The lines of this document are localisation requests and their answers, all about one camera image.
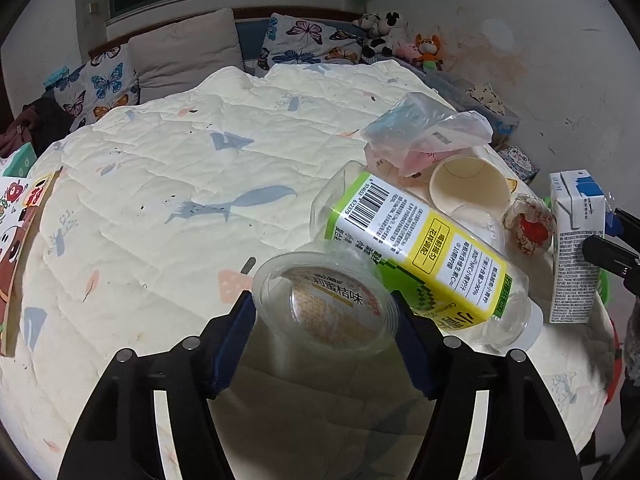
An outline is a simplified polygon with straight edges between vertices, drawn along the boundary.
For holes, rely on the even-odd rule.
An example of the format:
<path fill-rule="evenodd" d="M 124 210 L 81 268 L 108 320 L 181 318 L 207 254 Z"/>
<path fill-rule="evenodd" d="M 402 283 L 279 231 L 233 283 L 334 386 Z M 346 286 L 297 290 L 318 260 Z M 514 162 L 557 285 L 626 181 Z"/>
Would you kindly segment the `cardboard box with books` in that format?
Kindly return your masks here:
<path fill-rule="evenodd" d="M 523 182 L 532 183 L 539 172 L 538 166 L 516 145 L 502 144 L 497 150 L 514 174 Z"/>

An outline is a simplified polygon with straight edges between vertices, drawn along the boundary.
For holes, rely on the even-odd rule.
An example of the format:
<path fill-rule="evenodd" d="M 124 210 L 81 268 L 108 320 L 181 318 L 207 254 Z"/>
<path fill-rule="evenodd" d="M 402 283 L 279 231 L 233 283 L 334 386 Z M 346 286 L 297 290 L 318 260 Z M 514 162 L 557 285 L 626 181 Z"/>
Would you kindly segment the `cream quilted table cover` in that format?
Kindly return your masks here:
<path fill-rule="evenodd" d="M 55 143 L 61 165 L 52 292 L 35 350 L 1 362 L 1 419 L 52 479 L 115 352 L 170 349 L 227 313 L 263 263 L 308 243 L 311 203 L 360 130 L 422 81 L 392 61 L 234 67 L 196 88 L 117 107 Z M 402 479 L 431 403 L 395 348 L 365 360 L 295 349 L 257 324 L 212 412 L 240 479 Z"/>

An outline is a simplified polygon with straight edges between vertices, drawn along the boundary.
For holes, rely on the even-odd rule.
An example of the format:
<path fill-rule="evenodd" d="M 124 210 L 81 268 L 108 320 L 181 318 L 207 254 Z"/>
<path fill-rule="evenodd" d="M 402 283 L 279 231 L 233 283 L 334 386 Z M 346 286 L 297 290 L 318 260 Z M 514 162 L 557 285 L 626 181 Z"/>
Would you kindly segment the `white blue milk carton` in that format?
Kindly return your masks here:
<path fill-rule="evenodd" d="M 553 216 L 553 292 L 549 321 L 584 324 L 596 296 L 599 268 L 585 260 L 582 244 L 605 231 L 605 197 L 585 169 L 550 174 Z"/>

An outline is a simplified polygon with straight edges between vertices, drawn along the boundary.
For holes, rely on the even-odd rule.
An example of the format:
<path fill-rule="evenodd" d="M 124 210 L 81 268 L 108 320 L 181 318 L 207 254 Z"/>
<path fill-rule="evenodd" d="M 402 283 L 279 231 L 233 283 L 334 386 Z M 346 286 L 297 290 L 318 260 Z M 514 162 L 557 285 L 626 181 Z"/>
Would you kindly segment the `clear plastic bag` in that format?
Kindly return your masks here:
<path fill-rule="evenodd" d="M 448 156 L 491 141 L 490 122 L 475 110 L 458 113 L 424 93 L 409 92 L 361 130 L 375 157 L 410 177 Z"/>

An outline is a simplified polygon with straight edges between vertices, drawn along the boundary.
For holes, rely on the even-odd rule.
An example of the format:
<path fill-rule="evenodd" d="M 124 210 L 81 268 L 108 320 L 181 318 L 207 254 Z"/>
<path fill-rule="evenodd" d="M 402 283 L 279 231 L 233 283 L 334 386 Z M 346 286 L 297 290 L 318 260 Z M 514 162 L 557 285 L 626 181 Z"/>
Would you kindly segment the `clear plastic jelly cup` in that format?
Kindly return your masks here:
<path fill-rule="evenodd" d="M 399 311 L 373 262 L 324 246 L 275 256 L 255 273 L 256 311 L 280 338 L 334 358 L 383 351 Z"/>

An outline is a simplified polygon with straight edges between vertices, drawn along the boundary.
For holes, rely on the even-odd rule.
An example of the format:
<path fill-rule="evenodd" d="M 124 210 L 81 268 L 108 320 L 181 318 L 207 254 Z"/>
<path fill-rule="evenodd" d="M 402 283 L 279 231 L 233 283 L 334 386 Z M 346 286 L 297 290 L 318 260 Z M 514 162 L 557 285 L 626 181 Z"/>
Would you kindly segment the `green perforated plastic basket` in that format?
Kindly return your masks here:
<path fill-rule="evenodd" d="M 582 323 L 588 318 L 596 299 L 605 306 L 610 300 L 608 274 L 587 262 L 582 242 L 605 232 L 605 199 L 552 193 L 546 204 L 553 214 L 552 234 L 553 292 L 552 316 L 558 323 Z"/>

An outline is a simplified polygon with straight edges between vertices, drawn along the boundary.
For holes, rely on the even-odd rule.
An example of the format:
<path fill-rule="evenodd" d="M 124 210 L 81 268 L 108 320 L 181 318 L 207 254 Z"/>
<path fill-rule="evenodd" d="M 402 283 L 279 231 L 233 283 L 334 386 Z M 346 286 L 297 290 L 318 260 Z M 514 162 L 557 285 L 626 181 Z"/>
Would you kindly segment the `dark clothes pile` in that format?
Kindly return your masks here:
<path fill-rule="evenodd" d="M 42 98 L 26 105 L 9 125 L 0 140 L 0 157 L 8 158 L 24 144 L 32 144 L 37 157 L 54 142 L 70 133 L 73 116 L 66 113 L 55 99 Z"/>

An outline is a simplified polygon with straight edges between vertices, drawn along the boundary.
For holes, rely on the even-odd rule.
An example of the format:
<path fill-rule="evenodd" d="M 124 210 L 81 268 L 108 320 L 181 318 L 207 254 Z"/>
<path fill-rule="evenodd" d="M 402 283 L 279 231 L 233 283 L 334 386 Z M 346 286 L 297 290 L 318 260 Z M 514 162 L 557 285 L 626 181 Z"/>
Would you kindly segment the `white paper cup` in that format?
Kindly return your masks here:
<path fill-rule="evenodd" d="M 467 148 L 438 162 L 428 180 L 428 196 L 445 214 L 461 206 L 480 208 L 500 220 L 511 203 L 506 174 L 487 146 Z"/>

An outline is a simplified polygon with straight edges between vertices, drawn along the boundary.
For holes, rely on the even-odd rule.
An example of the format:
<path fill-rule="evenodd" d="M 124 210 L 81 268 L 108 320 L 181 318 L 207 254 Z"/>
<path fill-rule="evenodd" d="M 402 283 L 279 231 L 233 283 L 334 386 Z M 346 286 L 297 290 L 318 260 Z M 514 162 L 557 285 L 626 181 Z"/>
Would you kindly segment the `black white cow plush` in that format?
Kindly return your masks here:
<path fill-rule="evenodd" d="M 378 55 L 391 58 L 408 39 L 405 17 L 398 11 L 365 13 L 352 24 L 366 34 L 361 61 L 367 64 L 373 63 Z"/>

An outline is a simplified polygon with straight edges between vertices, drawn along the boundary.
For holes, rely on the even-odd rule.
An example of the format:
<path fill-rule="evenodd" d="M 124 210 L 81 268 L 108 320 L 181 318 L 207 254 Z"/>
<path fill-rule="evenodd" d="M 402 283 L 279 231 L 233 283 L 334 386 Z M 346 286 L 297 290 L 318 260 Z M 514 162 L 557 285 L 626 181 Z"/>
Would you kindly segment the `orange fox plush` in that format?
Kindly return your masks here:
<path fill-rule="evenodd" d="M 423 37 L 417 34 L 414 45 L 416 46 L 416 57 L 412 61 L 414 66 L 419 66 L 424 70 L 442 70 L 442 57 L 440 56 L 442 42 L 439 36 Z"/>

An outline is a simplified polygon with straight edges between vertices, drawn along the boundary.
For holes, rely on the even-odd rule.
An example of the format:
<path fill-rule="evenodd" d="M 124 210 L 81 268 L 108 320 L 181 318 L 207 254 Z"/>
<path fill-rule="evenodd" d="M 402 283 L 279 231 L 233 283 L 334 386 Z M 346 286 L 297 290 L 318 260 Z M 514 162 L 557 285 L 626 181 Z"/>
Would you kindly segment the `green tissue box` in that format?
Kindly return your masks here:
<path fill-rule="evenodd" d="M 0 162 L 0 176 L 24 178 L 28 176 L 30 168 L 37 160 L 37 155 L 29 142 L 20 146 L 7 158 Z"/>

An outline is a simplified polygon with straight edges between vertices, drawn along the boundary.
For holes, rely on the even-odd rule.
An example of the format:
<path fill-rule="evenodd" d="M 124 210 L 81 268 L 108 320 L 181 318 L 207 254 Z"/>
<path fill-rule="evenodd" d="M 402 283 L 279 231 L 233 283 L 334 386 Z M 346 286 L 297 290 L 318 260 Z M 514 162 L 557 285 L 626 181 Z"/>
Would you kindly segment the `butterfly pillow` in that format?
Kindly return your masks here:
<path fill-rule="evenodd" d="M 112 47 L 76 68 L 63 68 L 47 86 L 53 99 L 73 118 L 70 132 L 97 122 L 114 107 L 140 103 L 139 78 L 128 44 Z"/>
<path fill-rule="evenodd" d="M 264 76 L 277 64 L 358 64 L 363 36 L 320 22 L 273 13 L 255 67 Z"/>

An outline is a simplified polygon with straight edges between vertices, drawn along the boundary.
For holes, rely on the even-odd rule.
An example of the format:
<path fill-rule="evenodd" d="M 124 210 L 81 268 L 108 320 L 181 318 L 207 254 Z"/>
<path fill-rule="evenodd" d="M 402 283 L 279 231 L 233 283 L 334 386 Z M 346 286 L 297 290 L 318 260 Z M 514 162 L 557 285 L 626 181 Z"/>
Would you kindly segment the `clear plastic storage bin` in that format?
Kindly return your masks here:
<path fill-rule="evenodd" d="M 521 118 L 506 106 L 491 84 L 473 84 L 461 76 L 438 70 L 418 70 L 416 74 L 458 112 L 475 110 L 482 114 L 492 128 L 493 148 L 509 140 L 518 128 Z"/>

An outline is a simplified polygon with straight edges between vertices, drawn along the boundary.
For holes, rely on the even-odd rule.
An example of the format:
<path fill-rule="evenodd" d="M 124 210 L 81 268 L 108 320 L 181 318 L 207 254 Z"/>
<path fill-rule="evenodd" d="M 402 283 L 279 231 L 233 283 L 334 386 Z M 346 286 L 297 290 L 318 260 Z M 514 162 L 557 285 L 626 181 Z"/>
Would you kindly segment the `beige pillow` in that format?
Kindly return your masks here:
<path fill-rule="evenodd" d="M 221 68 L 243 67 L 229 8 L 134 36 L 128 41 L 128 51 L 142 103 L 190 90 Z"/>

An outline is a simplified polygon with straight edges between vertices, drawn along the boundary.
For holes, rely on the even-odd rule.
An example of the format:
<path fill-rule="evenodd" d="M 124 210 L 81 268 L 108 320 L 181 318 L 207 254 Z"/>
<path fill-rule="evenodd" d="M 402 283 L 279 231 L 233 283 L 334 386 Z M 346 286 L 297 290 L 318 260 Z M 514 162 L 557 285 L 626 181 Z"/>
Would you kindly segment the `red white candy wrapper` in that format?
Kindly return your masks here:
<path fill-rule="evenodd" d="M 516 196 L 502 223 L 510 241 L 522 254 L 533 257 L 549 249 L 554 228 L 553 214 L 540 198 L 525 194 Z"/>

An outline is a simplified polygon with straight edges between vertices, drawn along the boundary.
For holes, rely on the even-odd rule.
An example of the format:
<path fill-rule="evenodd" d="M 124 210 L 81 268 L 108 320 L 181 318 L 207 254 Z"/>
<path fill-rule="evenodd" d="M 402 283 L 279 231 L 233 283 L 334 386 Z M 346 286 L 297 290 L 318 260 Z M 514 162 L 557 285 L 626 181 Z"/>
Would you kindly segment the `clear bottle yellow green label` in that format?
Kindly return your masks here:
<path fill-rule="evenodd" d="M 527 350 L 544 317 L 528 276 L 502 252 L 419 197 L 348 162 L 311 205 L 315 240 L 369 258 L 384 286 L 445 333 L 505 354 Z"/>

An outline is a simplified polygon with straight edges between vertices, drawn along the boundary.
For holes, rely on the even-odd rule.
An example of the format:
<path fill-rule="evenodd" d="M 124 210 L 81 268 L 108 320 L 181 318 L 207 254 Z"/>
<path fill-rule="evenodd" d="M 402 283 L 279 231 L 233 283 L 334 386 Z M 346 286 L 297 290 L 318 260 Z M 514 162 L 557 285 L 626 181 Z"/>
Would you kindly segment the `right butterfly pillow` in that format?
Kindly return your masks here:
<path fill-rule="evenodd" d="M 273 13 L 255 67 L 264 76 L 277 64 L 358 64 L 363 36 L 320 22 Z"/>

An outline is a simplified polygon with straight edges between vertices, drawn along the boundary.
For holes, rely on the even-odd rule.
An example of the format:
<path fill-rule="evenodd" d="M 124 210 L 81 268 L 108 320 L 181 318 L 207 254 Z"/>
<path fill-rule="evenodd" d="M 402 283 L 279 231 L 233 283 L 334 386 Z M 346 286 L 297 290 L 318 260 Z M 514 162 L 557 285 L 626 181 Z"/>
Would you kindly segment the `red plastic stool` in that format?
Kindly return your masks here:
<path fill-rule="evenodd" d="M 623 350 L 620 345 L 620 337 L 618 336 L 617 328 L 612 316 L 610 316 L 610 322 L 614 334 L 614 364 L 613 375 L 610 383 L 608 384 L 608 388 L 606 389 L 605 404 L 610 404 L 613 401 L 618 384 L 620 383 L 620 378 L 623 375 Z"/>

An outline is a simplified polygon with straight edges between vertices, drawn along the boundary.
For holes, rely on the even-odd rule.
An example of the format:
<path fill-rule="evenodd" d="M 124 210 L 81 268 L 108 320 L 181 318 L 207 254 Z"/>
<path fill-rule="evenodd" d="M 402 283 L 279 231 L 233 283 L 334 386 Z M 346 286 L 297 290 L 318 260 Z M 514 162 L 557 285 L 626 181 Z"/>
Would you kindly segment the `clear plastic dome lid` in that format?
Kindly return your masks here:
<path fill-rule="evenodd" d="M 474 205 L 461 205 L 451 211 L 450 217 L 496 252 L 506 255 L 506 229 L 489 211 Z"/>

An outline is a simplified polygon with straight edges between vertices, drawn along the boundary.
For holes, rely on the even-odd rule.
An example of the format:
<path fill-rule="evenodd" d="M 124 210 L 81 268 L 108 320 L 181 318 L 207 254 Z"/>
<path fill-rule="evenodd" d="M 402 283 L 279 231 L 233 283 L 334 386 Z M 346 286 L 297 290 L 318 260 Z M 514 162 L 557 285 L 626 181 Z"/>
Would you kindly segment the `left butterfly pillow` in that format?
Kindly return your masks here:
<path fill-rule="evenodd" d="M 140 103 L 139 78 L 128 44 L 112 47 L 76 68 L 63 68 L 47 86 L 53 99 L 73 118 L 70 132 L 97 122 L 114 107 Z"/>

